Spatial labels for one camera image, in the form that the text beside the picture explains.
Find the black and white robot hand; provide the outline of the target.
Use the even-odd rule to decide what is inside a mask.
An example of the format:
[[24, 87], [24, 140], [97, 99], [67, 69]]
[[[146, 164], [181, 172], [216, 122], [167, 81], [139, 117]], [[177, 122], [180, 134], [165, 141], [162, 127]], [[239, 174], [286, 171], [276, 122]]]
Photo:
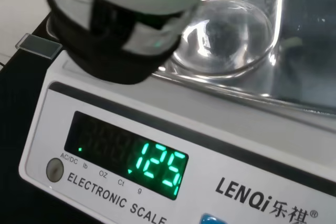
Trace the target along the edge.
[[178, 48], [200, 0], [47, 0], [52, 28], [85, 72], [144, 81]]

